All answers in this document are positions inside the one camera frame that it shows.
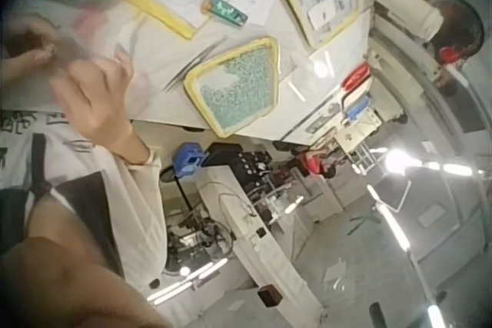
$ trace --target hand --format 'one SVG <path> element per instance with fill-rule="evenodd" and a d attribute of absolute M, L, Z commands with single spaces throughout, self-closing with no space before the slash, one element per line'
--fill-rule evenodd
<path fill-rule="evenodd" d="M 124 52 L 116 58 L 74 61 L 50 83 L 75 130 L 130 163 L 143 164 L 150 151 L 125 117 L 133 65 Z"/>
<path fill-rule="evenodd" d="M 55 26 L 38 15 L 14 16 L 5 25 L 5 47 L 11 58 L 2 60 L 2 82 L 37 71 L 53 59 L 60 37 Z"/>

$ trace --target ceiling light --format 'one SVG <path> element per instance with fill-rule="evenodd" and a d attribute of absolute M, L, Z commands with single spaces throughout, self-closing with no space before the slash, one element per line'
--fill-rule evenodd
<path fill-rule="evenodd" d="M 394 236 L 397 238 L 398 243 L 401 248 L 406 252 L 410 249 L 410 241 L 407 239 L 407 236 L 403 232 L 398 224 L 397 220 L 394 219 L 393 214 L 387 208 L 386 204 L 376 203 L 376 207 L 381 214 L 383 214 L 384 219 L 389 224 L 391 230 L 393 231 Z"/>
<path fill-rule="evenodd" d="M 433 171 L 440 171 L 440 164 L 436 161 L 430 161 L 429 163 L 426 163 L 425 166 Z"/>
<path fill-rule="evenodd" d="M 167 295 L 164 295 L 163 297 L 161 298 L 158 298 L 156 301 L 154 301 L 154 305 L 159 305 L 169 299 L 171 299 L 172 297 L 180 294 L 181 292 L 183 292 L 184 290 L 188 289 L 191 287 L 193 283 L 192 282 L 187 282 L 185 283 L 184 285 L 182 285 L 181 287 L 177 288 L 176 290 L 174 291 L 171 291 L 170 293 L 168 293 Z"/>
<path fill-rule="evenodd" d="M 212 262 L 208 263 L 204 267 L 201 267 L 200 269 L 196 270 L 192 274 L 188 275 L 186 277 L 186 280 L 192 280 L 193 278 L 198 277 L 200 274 L 202 274 L 203 272 L 205 272 L 209 268 L 212 268 L 213 266 L 214 266 L 214 264 Z"/>
<path fill-rule="evenodd" d="M 190 268 L 188 267 L 182 267 L 180 270 L 179 270 L 179 273 L 183 276 L 183 277 L 187 277 L 190 275 L 191 273 L 191 270 Z"/>
<path fill-rule="evenodd" d="M 163 290 L 160 290 L 160 291 L 158 291 L 156 293 L 153 293 L 152 295 L 150 295 L 149 297 L 147 297 L 147 301 L 152 301 L 154 299 L 157 299 L 158 297 L 160 297 L 162 295 L 165 295 L 168 292 L 171 292 L 175 288 L 178 288 L 180 285 L 181 285 L 181 283 L 180 282 L 177 282 L 177 283 L 175 283 L 173 285 L 170 285 L 169 287 L 164 288 Z"/>
<path fill-rule="evenodd" d="M 207 278 L 208 276 L 210 276 L 213 272 L 215 272 L 217 269 L 221 268 L 222 266 L 224 266 L 227 262 L 228 262 L 228 258 L 224 258 L 222 259 L 221 261 L 219 261 L 218 263 L 216 263 L 212 268 L 208 269 L 207 271 L 205 271 L 204 273 L 200 274 L 200 277 L 199 279 L 203 280 L 204 278 Z"/>
<path fill-rule="evenodd" d="M 354 170 L 354 172 L 356 174 L 362 174 L 361 170 L 359 169 L 359 167 L 355 164 L 352 164 L 352 169 Z"/>
<path fill-rule="evenodd" d="M 298 197 L 298 199 L 294 203 L 292 203 L 287 207 L 287 209 L 285 209 L 285 213 L 286 214 L 292 213 L 295 210 L 295 208 L 298 207 L 298 205 L 302 202 L 302 200 L 304 200 L 304 196 Z"/>
<path fill-rule="evenodd" d="M 445 164 L 443 166 L 445 172 L 449 174 L 456 174 L 457 176 L 471 177 L 473 175 L 473 170 L 466 165 L 459 164 Z"/>
<path fill-rule="evenodd" d="M 429 314 L 430 323 L 432 328 L 446 328 L 446 324 L 444 324 L 443 315 L 440 313 L 437 305 L 431 305 L 427 309 Z"/>
<path fill-rule="evenodd" d="M 369 149 L 372 154 L 386 154 L 388 152 L 387 147 L 377 147 L 375 149 Z"/>
<path fill-rule="evenodd" d="M 367 190 L 369 191 L 369 194 L 371 194 L 373 199 L 375 199 L 376 201 L 381 201 L 381 199 L 379 198 L 379 195 L 377 194 L 374 187 L 372 187 L 371 185 L 368 185 Z"/>
<path fill-rule="evenodd" d="M 422 161 L 411 157 L 408 153 L 400 149 L 388 151 L 386 160 L 386 168 L 395 174 L 405 175 L 405 171 L 409 167 L 422 167 Z"/>
<path fill-rule="evenodd" d="M 365 176 L 367 174 L 366 169 L 364 168 L 364 165 L 359 164 L 359 171 L 361 171 L 361 174 Z"/>

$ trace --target white table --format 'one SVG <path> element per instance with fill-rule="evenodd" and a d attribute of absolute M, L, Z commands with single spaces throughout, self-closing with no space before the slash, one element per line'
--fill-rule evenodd
<path fill-rule="evenodd" d="M 283 296 L 278 312 L 294 328 L 318 328 L 324 308 L 265 227 L 231 169 L 201 168 L 195 178 L 211 217 L 236 236 L 234 253 L 244 268 L 258 286 L 273 284 Z"/>
<path fill-rule="evenodd" d="M 281 48 L 281 79 L 277 107 L 266 117 L 260 118 L 238 132 L 240 135 L 268 140 L 286 139 L 302 144 L 313 144 L 325 132 L 302 134 L 305 124 L 309 125 L 323 114 L 323 108 L 332 91 L 355 69 L 367 53 L 367 33 L 370 28 L 370 11 L 366 0 L 361 0 L 361 15 L 342 33 L 332 39 L 311 57 L 312 50 L 302 38 L 298 27 L 283 0 L 275 2 L 268 22 L 264 27 L 247 25 L 236 30 L 219 22 L 208 22 L 192 41 L 186 41 L 167 29 L 159 21 L 149 18 L 138 34 L 135 49 L 135 65 L 151 79 L 152 99 L 148 109 L 138 119 L 194 128 L 208 128 L 206 122 L 188 99 L 183 87 L 171 92 L 163 92 L 168 83 L 195 55 L 208 47 L 222 35 L 229 39 L 221 48 L 230 48 L 262 35 L 275 37 Z M 52 20 L 56 25 L 67 28 L 80 10 L 60 5 L 48 0 L 19 0 L 15 6 L 18 12 L 37 12 Z M 135 8 L 126 2 L 119 2 L 107 10 L 109 23 L 97 34 L 96 50 L 103 55 L 111 55 L 115 40 L 128 39 L 128 23 L 135 16 Z M 327 60 L 333 66 L 333 75 L 318 78 L 312 73 L 313 61 Z M 4 109 L 38 111 L 59 111 L 48 89 L 47 78 L 25 81 L 15 88 L 3 92 Z M 292 128 L 302 121 L 297 131 Z"/>

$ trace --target black strap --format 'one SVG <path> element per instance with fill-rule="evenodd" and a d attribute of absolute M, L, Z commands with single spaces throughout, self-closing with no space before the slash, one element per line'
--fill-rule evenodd
<path fill-rule="evenodd" d="M 45 180 L 46 137 L 34 134 L 31 146 L 31 191 L 38 200 L 51 186 Z M 23 188 L 6 188 L 0 191 L 0 255 L 7 253 L 24 240 L 25 205 L 29 191 Z"/>
<path fill-rule="evenodd" d="M 108 198 L 101 172 L 89 174 L 56 187 L 73 207 L 100 247 L 108 269 L 125 278 L 111 225 Z"/>
<path fill-rule="evenodd" d="M 45 179 L 45 152 L 46 136 L 43 134 L 34 134 L 31 149 L 31 191 L 36 200 L 41 199 L 52 188 L 50 183 Z"/>

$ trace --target sticker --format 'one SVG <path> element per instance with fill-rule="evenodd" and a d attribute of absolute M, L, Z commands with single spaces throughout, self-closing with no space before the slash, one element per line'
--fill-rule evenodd
<path fill-rule="evenodd" d="M 317 3 L 307 15 L 314 30 L 319 30 L 337 15 L 335 0 L 324 0 L 321 3 Z"/>

